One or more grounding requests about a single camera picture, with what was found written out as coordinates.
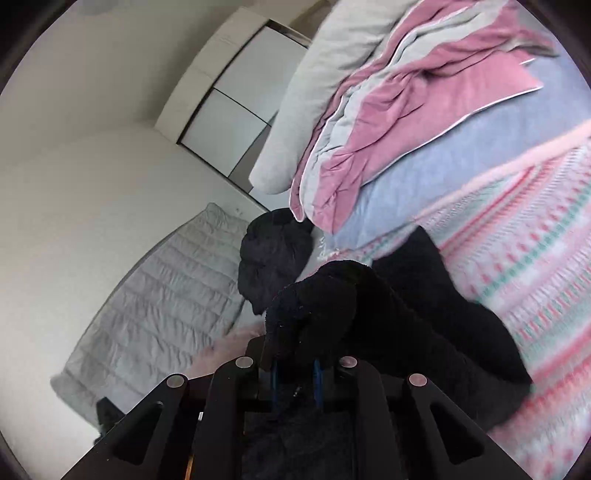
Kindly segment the light grey pillow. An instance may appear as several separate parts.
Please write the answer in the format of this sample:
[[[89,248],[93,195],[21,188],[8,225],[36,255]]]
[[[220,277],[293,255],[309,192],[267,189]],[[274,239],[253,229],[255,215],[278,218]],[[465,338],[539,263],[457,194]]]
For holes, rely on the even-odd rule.
[[[249,174],[266,194],[290,189],[312,132],[342,81],[374,61],[412,0],[349,0],[335,3],[318,27],[284,92],[270,135]]]

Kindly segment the pale blue folded duvet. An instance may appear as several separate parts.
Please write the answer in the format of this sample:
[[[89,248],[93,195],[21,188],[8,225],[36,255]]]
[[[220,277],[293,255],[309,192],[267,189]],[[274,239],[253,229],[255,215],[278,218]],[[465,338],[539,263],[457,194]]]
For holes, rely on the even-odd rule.
[[[329,249],[356,249],[401,227],[472,178],[565,134],[590,117],[590,88],[564,48],[539,57],[529,72],[538,91],[472,115],[428,145],[404,156],[363,186]]]

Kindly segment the black quilted fleece coat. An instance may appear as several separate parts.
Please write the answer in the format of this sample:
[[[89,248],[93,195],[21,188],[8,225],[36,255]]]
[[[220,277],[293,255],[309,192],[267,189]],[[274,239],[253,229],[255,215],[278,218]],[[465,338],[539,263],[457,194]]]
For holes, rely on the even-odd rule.
[[[349,479],[335,409],[314,398],[315,368],[342,358],[424,375],[488,435],[533,383],[503,322],[456,289],[421,228],[370,265],[332,261],[284,288],[266,311],[264,357],[274,412],[247,421],[245,479]]]

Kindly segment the dark navy puffer jacket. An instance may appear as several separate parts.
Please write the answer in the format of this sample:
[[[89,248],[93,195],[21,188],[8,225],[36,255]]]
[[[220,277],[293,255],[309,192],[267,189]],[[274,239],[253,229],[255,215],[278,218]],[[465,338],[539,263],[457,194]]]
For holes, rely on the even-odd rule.
[[[298,222],[288,208],[249,223],[239,249],[238,292],[253,314],[263,315],[273,298],[301,275],[314,250],[312,229],[310,220]]]

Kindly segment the pink velvet blanket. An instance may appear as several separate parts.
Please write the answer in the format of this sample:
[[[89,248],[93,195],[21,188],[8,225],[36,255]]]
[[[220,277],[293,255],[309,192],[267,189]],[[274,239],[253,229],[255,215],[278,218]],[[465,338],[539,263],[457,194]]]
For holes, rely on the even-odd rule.
[[[332,95],[295,170],[294,218],[338,232],[363,185],[473,114],[541,89],[525,65],[554,53],[514,1],[418,2]]]

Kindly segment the patterned striped bed sheet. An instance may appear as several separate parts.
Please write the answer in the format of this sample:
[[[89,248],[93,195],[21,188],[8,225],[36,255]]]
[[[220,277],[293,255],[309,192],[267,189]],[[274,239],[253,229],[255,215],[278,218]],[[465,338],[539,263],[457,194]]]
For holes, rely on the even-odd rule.
[[[414,219],[457,287],[505,323],[534,381],[493,439],[562,479],[590,438],[590,126],[470,181]]]

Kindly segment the pink floral pillow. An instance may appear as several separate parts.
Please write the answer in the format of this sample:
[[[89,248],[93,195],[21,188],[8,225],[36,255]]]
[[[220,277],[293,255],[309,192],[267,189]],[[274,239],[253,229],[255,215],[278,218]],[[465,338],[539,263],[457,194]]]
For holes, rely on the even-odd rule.
[[[242,357],[249,341],[263,336],[264,333],[266,333],[266,327],[263,321],[256,321],[218,338],[211,346],[206,346],[197,352],[184,375],[188,379],[193,379],[213,374],[224,363]]]

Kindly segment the white sliding door wardrobe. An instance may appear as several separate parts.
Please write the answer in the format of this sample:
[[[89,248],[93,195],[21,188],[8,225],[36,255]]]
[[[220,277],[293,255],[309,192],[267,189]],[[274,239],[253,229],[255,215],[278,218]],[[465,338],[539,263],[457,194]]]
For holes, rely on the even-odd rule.
[[[154,128],[266,202],[249,174],[308,45],[296,30],[238,8],[193,58]]]

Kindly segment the grey quilted headboard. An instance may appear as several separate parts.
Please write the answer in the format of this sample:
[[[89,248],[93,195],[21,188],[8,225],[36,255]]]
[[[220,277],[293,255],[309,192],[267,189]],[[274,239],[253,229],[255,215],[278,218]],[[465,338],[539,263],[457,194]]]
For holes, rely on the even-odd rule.
[[[54,376],[55,394],[92,427],[106,398],[129,412],[193,356],[252,320],[238,292],[247,221],[210,203],[116,286]]]

